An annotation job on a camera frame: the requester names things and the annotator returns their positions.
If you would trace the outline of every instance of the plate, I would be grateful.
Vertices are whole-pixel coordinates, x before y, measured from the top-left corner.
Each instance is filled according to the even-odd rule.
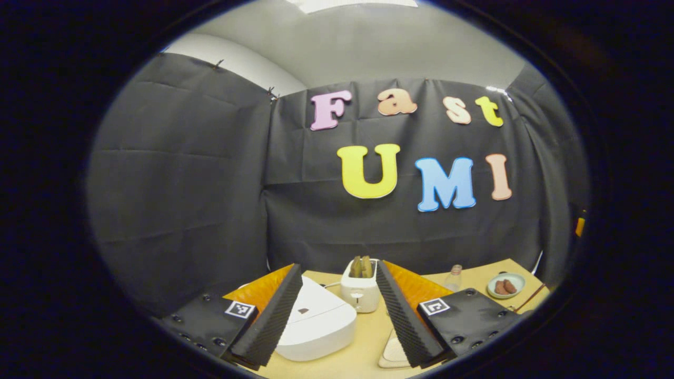
[[[507,295],[499,295],[498,293],[494,292],[496,288],[496,282],[497,281],[503,281],[503,280],[509,280],[515,288],[517,288],[517,292],[515,293],[509,293]],[[520,274],[514,274],[513,272],[506,272],[504,274],[498,274],[494,277],[494,279],[491,279],[489,281],[489,284],[487,284],[487,292],[489,294],[497,299],[509,299],[513,296],[517,296],[520,292],[522,292],[522,289],[526,285],[526,280],[524,280],[524,277]]]

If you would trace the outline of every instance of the ceiling light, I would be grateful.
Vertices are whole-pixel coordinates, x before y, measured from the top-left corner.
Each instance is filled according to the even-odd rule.
[[[419,7],[414,0],[287,0],[296,5],[304,13],[314,13],[329,8],[342,7],[355,4],[388,4],[401,5],[404,7]]]

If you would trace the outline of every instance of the gray ceiling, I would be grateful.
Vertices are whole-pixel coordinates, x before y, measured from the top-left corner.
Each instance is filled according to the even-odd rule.
[[[304,14],[257,0],[195,29],[239,43],[308,88],[386,78],[433,78],[505,88],[524,60],[433,5],[353,5]]]

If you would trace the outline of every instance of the white wall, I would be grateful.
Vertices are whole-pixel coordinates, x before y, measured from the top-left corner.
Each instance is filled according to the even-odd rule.
[[[287,71],[260,54],[230,40],[189,33],[169,45],[167,53],[189,55],[232,71],[262,88],[274,87],[275,95],[287,95],[307,87]]]

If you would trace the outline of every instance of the letter u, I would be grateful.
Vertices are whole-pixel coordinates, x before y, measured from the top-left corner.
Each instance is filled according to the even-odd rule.
[[[367,183],[363,170],[363,157],[367,154],[365,146],[345,146],[337,150],[342,159],[342,182],[344,189],[360,199],[382,198],[391,192],[398,184],[398,165],[396,154],[400,146],[396,144],[382,144],[375,147],[375,152],[381,155],[381,181]]]

